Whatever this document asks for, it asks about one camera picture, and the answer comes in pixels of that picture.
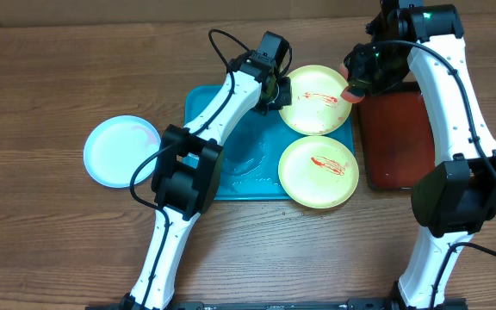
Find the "orange sponge with dark scourer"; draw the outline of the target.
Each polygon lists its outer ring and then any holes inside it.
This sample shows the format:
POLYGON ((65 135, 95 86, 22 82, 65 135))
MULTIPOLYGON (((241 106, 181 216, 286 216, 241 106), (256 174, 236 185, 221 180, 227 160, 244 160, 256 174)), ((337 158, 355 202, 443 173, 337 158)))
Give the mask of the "orange sponge with dark scourer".
MULTIPOLYGON (((349 77, 349 71, 347 67, 344 65, 344 63, 341 63, 339 68, 339 73, 342 75, 342 77, 345 80, 348 80, 349 77)), ((364 90, 361 90, 357 87, 352 87, 352 86, 347 86, 341 94, 341 97, 346 101, 350 103, 359 103, 361 102, 364 97, 365 97, 365 92, 364 90)))

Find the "white round plate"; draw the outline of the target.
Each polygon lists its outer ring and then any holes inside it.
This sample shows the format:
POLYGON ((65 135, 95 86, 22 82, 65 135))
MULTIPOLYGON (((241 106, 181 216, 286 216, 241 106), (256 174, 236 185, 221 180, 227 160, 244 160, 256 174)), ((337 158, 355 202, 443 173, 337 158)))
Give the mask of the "white round plate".
POLYGON ((123 189, 135 170, 159 150, 157 129, 134 115, 119 115, 99 124, 84 145, 84 167, 97 183, 123 189))

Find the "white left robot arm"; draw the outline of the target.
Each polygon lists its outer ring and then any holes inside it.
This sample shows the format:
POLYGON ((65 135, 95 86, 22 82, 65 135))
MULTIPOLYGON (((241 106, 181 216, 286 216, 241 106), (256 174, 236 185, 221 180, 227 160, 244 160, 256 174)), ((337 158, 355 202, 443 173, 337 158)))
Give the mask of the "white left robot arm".
POLYGON ((166 309, 173 299, 178 265, 188 236, 214 201, 220 184, 223 145, 244 115, 266 115, 291 103, 286 72, 292 47, 279 34, 266 32, 257 49, 246 47, 237 58, 225 59, 226 79, 209 105, 183 127, 168 126, 159 149, 133 172, 153 164, 153 201, 133 193, 135 201, 152 208, 155 226, 137 282, 120 309, 166 309))

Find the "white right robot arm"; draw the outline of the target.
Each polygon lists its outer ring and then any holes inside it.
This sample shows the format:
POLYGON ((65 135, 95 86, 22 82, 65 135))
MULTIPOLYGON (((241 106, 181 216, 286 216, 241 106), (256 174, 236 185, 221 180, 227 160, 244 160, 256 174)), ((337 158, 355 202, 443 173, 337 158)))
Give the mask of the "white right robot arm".
POLYGON ((366 27, 371 40, 344 58, 347 94, 375 96, 412 74, 424 98, 435 167, 412 189, 419 225, 392 309, 463 309, 444 290, 462 250, 496 215, 496 140, 474 93, 461 18, 451 4, 383 0, 366 27))

